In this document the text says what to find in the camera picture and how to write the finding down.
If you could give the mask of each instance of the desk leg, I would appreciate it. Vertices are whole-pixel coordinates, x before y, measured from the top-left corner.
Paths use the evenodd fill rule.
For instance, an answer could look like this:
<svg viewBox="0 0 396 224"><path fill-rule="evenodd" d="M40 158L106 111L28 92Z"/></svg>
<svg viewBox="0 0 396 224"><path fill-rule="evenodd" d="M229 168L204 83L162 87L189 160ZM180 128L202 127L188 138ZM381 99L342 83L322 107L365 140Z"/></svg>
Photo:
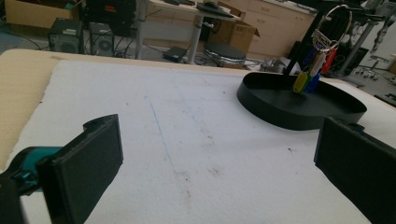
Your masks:
<svg viewBox="0 0 396 224"><path fill-rule="evenodd" d="M142 47L145 35L145 23L146 23L146 11L148 9L147 0L139 1L139 12L137 17L137 36L136 36L136 47L134 48L134 58L142 59Z"/></svg>
<svg viewBox="0 0 396 224"><path fill-rule="evenodd" d="M201 35L202 23L204 21L203 16L197 16L198 22L195 24L194 32L192 33L191 38L191 47L190 47L190 55L187 63L194 63L195 53L197 51L199 36Z"/></svg>

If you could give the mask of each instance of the blue key tag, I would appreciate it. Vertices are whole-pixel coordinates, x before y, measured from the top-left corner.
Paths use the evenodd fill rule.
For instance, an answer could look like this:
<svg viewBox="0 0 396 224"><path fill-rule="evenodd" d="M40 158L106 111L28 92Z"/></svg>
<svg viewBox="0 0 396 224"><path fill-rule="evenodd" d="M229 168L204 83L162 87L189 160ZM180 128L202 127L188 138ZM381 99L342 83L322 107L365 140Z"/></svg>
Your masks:
<svg viewBox="0 0 396 224"><path fill-rule="evenodd" d="M315 48L312 48L311 51L309 51L308 55L303 60L303 65L309 65L311 64L312 60L317 57L318 51Z"/></svg>
<svg viewBox="0 0 396 224"><path fill-rule="evenodd" d="M306 92L313 92L319 83L320 75L317 74L316 76L312 77L311 81L306 85L305 91Z"/></svg>

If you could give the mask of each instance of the yellow key tag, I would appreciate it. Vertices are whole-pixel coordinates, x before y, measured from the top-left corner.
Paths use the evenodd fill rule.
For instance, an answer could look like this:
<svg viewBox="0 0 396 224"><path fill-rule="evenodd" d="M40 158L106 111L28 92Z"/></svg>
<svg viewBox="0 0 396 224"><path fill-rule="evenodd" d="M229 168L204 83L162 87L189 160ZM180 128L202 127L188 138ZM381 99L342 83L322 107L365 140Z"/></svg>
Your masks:
<svg viewBox="0 0 396 224"><path fill-rule="evenodd" d="M307 80L308 74L306 72L301 72L294 82L293 91L297 93L303 91Z"/></svg>

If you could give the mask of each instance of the black tray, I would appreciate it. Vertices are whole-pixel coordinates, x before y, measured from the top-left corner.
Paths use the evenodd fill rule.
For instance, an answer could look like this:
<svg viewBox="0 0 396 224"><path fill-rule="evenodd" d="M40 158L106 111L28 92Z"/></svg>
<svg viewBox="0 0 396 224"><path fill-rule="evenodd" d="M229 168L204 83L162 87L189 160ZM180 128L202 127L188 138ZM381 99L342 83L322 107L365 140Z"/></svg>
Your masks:
<svg viewBox="0 0 396 224"><path fill-rule="evenodd" d="M239 102L252 114L290 130L319 129L325 117L357 123L367 107L340 89L319 82L314 92L295 93L296 76L247 74L239 86Z"/></svg>

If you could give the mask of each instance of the floor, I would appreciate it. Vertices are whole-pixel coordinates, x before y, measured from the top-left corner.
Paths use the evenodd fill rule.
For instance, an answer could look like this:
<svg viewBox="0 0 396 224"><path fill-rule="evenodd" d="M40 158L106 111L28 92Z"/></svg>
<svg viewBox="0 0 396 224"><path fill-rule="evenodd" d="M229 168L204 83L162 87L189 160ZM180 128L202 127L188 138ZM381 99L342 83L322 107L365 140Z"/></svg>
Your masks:
<svg viewBox="0 0 396 224"><path fill-rule="evenodd" d="M117 45L117 55L119 57L130 59L134 57L134 40L132 38L121 38L116 36L115 45ZM10 26L3 21L0 21L0 54L8 49L49 50L49 44L48 39L44 36L14 35L11 32ZM87 39L85 41L85 50L87 52L90 51ZM167 51L165 48L144 46L142 49L142 59L147 61L172 63L163 58L163 53L165 51ZM206 57L202 52L197 52L194 62L203 66L216 66L213 61ZM246 69L260 69L260 65L258 64L260 61L249 60L247 63L249 66L246 66ZM391 80L392 78L395 78L396 75L387 71L377 70L379 78L378 80L373 80L372 78L365 77L365 75L361 75L359 72L355 72L360 70L361 68L356 68L349 76L343 77L343 79L350 82L352 85L359 86L361 90L372 95L386 95L389 93L396 94L396 84L392 83Z"/></svg>

